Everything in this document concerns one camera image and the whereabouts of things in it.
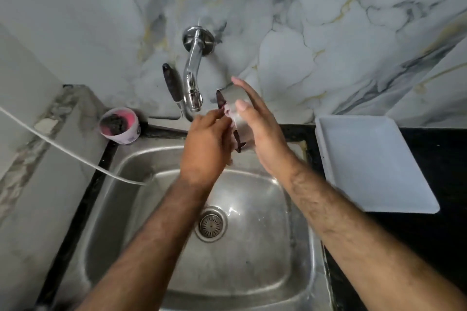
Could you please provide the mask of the person's left hand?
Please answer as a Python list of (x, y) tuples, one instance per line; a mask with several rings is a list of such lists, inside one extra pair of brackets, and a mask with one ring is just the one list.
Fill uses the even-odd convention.
[(211, 189), (231, 159), (231, 129), (197, 130), (196, 115), (185, 140), (180, 177), (189, 184)]

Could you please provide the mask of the person's right hand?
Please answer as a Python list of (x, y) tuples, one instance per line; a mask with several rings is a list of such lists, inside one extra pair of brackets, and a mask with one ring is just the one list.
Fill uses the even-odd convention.
[(231, 78), (249, 95), (255, 109), (255, 121), (247, 121), (254, 135), (255, 152), (266, 171), (283, 186), (289, 184), (300, 160), (286, 143), (283, 131), (260, 95), (244, 80)]

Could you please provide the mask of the white scrub pad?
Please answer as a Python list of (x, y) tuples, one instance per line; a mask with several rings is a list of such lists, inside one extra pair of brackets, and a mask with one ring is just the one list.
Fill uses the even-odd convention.
[(236, 130), (236, 112), (235, 110), (230, 106), (230, 104), (228, 102), (225, 102), (223, 105), (222, 105), (222, 109), (224, 111), (224, 115), (228, 118), (231, 119), (231, 128), (232, 130)]

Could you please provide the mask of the steel cup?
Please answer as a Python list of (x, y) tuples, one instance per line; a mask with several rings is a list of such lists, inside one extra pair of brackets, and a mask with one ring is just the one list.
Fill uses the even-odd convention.
[(232, 130), (231, 135), (233, 149), (235, 149), (238, 153), (251, 149), (254, 146), (253, 132), (247, 122), (244, 121), (237, 113), (235, 106), (235, 102), (237, 100), (244, 100), (252, 104), (248, 93), (242, 87), (230, 83), (226, 87), (216, 91), (216, 99), (220, 109), (225, 102), (228, 102), (236, 112), (235, 121), (237, 128), (236, 130)]

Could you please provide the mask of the person's right forearm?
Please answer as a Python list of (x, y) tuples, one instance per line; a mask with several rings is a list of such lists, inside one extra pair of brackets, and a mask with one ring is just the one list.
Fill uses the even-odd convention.
[(274, 176), (304, 213), (368, 311), (467, 311), (467, 297), (292, 156)]

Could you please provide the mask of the person's left forearm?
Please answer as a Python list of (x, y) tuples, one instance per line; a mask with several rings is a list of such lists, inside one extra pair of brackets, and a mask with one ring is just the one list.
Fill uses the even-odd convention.
[(178, 258), (216, 180), (180, 174), (76, 311), (159, 311)]

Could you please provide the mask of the pink plastic tub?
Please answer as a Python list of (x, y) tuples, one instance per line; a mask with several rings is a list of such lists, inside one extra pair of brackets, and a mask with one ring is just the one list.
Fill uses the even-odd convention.
[[(125, 133), (120, 134), (120, 135), (106, 136), (106, 135), (102, 134), (102, 132), (100, 130), (100, 121), (101, 121), (101, 119), (104, 116), (107, 116), (107, 115), (109, 115), (111, 113), (114, 113), (114, 112), (117, 112), (117, 111), (128, 111), (131, 114), (133, 114), (135, 116), (135, 123), (131, 126), (131, 128), (128, 131), (126, 131)], [(99, 131), (102, 134), (102, 136), (106, 137), (107, 139), (109, 139), (109, 140), (111, 140), (111, 141), (113, 141), (115, 143), (121, 144), (121, 145), (127, 145), (127, 144), (133, 143), (141, 134), (141, 126), (140, 126), (137, 114), (133, 110), (131, 110), (130, 108), (126, 108), (126, 107), (113, 108), (113, 109), (107, 111), (106, 113), (104, 113), (102, 115), (102, 117), (100, 118), (100, 120), (99, 120), (98, 126), (99, 126)]]

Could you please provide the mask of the dark scrubber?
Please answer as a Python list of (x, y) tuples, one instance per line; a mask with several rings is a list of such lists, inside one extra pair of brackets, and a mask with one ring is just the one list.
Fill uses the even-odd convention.
[(117, 111), (104, 116), (100, 130), (106, 136), (117, 136), (128, 131), (135, 123), (135, 116), (128, 111)]

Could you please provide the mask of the metal sink drain strainer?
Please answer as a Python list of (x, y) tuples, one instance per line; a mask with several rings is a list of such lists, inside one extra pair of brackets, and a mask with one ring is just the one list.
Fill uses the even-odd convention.
[(220, 240), (228, 227), (228, 219), (225, 212), (216, 206), (205, 207), (195, 224), (196, 237), (205, 243), (213, 243)]

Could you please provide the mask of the stainless steel sink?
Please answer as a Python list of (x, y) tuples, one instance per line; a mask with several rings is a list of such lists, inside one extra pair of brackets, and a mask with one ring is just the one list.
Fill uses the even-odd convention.
[[(98, 283), (177, 178), (183, 146), (144, 138), (116, 150), (110, 171), (145, 185), (105, 179), (55, 304), (72, 310)], [(253, 150), (232, 153), (208, 206), (225, 212), (227, 230), (205, 243), (194, 226), (162, 310), (332, 311), (320, 239)]]

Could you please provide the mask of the white rectangular tray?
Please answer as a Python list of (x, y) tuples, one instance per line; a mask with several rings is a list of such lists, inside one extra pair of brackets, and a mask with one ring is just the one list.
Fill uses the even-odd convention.
[(317, 117), (327, 181), (366, 212), (436, 214), (440, 205), (395, 121), (386, 116)]

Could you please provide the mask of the chrome wall faucet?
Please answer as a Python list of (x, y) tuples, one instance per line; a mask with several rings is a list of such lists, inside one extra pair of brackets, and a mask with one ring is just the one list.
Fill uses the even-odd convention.
[(182, 41), (188, 51), (182, 78), (184, 104), (190, 113), (198, 113), (203, 105), (198, 86), (198, 72), (202, 58), (214, 51), (215, 37), (206, 28), (195, 25), (184, 30)]

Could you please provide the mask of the black handled knife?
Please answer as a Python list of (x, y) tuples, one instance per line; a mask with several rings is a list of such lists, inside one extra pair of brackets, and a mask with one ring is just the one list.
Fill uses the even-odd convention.
[(185, 118), (183, 87), (180, 83), (177, 71), (168, 63), (162, 65), (163, 76), (173, 101), (180, 110), (180, 117)]

